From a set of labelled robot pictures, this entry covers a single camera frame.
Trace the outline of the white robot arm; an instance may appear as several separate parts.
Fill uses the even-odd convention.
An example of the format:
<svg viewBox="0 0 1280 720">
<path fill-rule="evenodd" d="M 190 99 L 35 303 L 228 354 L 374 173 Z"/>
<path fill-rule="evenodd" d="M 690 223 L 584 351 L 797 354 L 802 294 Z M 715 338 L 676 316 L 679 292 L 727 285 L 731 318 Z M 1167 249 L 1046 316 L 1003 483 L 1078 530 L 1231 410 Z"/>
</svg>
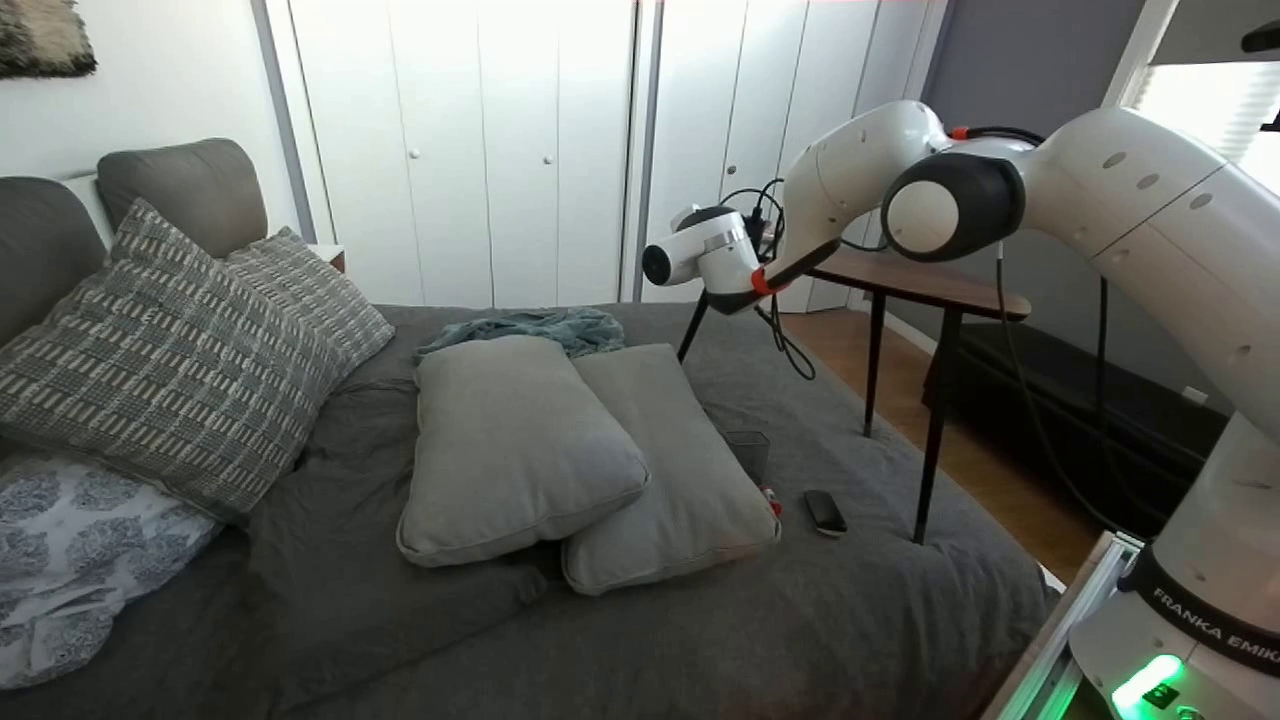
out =
<svg viewBox="0 0 1280 720">
<path fill-rule="evenodd" d="M 891 99 L 779 173 L 774 242 L 712 202 L 647 241 L 640 269 L 742 310 L 828 258 L 862 216 L 917 265 L 1042 241 L 1078 280 L 1112 285 L 1223 397 L 1228 424 L 1191 486 L 1078 619 L 1068 653 L 1118 720 L 1280 720 L 1280 200 L 1129 109 L 1008 140 Z"/>
</svg>

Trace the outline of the white framed robot base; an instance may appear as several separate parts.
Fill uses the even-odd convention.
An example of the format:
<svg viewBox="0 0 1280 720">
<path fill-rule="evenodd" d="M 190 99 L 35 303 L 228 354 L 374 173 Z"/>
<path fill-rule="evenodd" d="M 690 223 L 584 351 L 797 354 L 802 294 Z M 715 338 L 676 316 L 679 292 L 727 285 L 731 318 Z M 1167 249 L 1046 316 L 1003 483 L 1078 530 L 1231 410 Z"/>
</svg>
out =
<svg viewBox="0 0 1280 720">
<path fill-rule="evenodd" d="M 1055 608 L 1003 674 L 980 720 L 1107 720 L 1107 707 L 1087 699 L 1087 681 L 1072 659 L 1072 632 L 1112 597 L 1118 578 L 1141 557 L 1141 541 L 1104 530 Z"/>
</svg>

